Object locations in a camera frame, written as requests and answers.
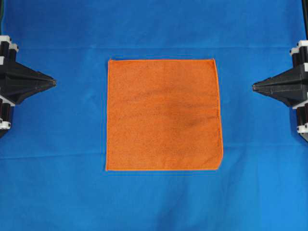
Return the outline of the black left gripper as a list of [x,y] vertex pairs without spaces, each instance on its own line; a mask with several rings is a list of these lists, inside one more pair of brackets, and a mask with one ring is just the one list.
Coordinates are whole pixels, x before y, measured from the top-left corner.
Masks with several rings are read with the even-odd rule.
[[[17,44],[12,43],[10,36],[0,36],[0,137],[2,138],[12,127],[13,113],[16,104],[34,94],[46,91],[56,86],[52,77],[32,70],[16,61],[19,52]],[[28,86],[13,86],[6,83],[8,76],[18,79],[42,80]]]

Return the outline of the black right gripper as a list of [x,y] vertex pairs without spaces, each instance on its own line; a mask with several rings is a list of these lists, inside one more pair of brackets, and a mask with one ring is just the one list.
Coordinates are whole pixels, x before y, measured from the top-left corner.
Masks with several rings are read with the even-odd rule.
[[281,101],[296,111],[296,131],[308,141],[308,41],[300,40],[290,55],[293,68],[252,85],[254,92]]

